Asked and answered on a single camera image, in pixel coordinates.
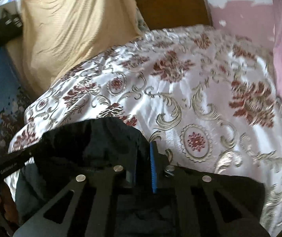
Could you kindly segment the person's left hand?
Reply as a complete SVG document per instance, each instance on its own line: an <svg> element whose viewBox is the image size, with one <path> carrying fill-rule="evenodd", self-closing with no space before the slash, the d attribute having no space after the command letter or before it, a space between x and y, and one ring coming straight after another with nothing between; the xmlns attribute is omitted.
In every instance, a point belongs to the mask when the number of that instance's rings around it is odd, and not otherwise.
<svg viewBox="0 0 282 237"><path fill-rule="evenodd" d="M0 207L4 209L3 215L7 221L19 224L17 206L6 183L0 185Z"/></svg>

